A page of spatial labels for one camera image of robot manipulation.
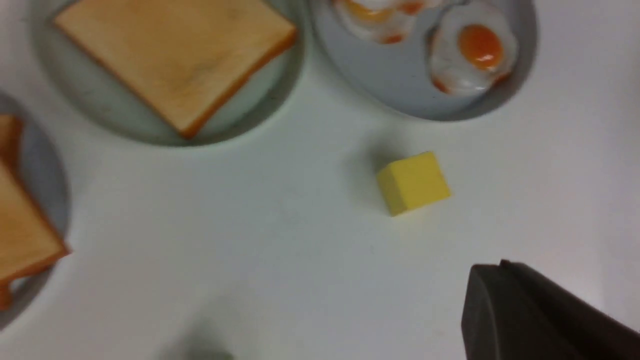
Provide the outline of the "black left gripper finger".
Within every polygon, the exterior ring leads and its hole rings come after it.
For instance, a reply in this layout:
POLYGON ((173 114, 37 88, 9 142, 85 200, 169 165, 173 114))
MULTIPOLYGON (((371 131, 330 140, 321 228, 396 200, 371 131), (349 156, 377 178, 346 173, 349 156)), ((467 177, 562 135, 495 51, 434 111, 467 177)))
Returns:
POLYGON ((637 360, 639 333, 534 268, 470 268, 461 317, 468 360, 637 360))

